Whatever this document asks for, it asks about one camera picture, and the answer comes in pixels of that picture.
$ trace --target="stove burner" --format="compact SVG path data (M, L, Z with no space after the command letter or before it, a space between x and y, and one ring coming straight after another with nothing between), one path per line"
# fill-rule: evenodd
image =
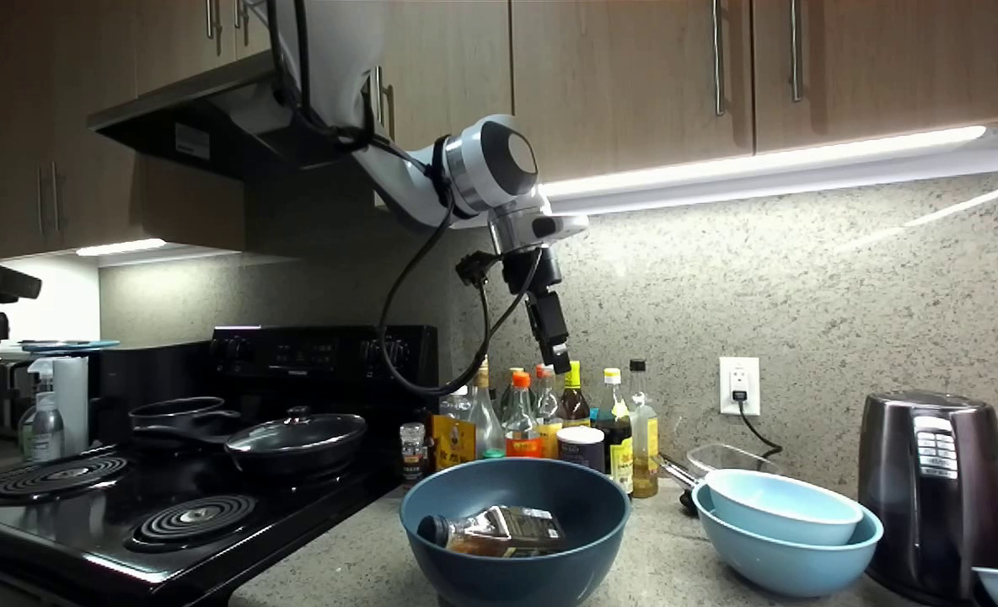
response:
M74 494L101 479L110 479L120 468L128 468L128 459L120 454L56 463L56 467L29 468L24 474L0 482L0 500L42 501L61 494Z
M241 524L256 510L248 496L206 496L191 501L175 501L168 510L152 512L134 538L141 543L186 543L198 536L221 532Z

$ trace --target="outlet cover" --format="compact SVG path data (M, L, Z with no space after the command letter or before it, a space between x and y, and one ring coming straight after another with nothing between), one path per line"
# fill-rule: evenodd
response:
M759 359L722 359L722 414L738 414L735 390L744 390L744 414L762 414L762 365Z

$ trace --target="upper cabinet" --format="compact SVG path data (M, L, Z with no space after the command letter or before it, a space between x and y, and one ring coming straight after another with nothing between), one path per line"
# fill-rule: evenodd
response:
M134 237L241 244L240 183L180 178L86 127L138 90L138 46L138 15L119 0L0 0L0 257Z
M998 117L974 0L509 0L546 178Z
M509 115L509 66L509 0L391 0L378 127L423 150L483 115Z
M51 238L51 15L51 2L0 2L0 244L21 248Z
M744 151L744 38L723 0L512 0L517 115L546 178Z
M134 87L152 90L270 46L256 0L145 0L114 15L134 30Z
M755 150L998 117L998 2L755 0Z

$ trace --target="granite countertop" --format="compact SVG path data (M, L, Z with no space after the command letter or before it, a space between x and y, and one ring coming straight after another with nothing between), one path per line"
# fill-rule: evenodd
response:
M232 607L355 603L436 607L437 592L419 571L399 524L405 489L372 501L330 532L298 545L232 592ZM681 487L661 479L661 496L635 500L623 545L583 607L675 607L675 603L784 603L738 580L712 551L699 518L677 512ZM893 607L902 598L859 580L832 592L829 607Z

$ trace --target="white wall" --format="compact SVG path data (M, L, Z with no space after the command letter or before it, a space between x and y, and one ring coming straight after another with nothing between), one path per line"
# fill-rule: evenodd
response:
M98 268L69 254L56 257L13 257L0 268L29 272L39 279L37 300L4 307L9 322L9 343L18 341L98 341Z

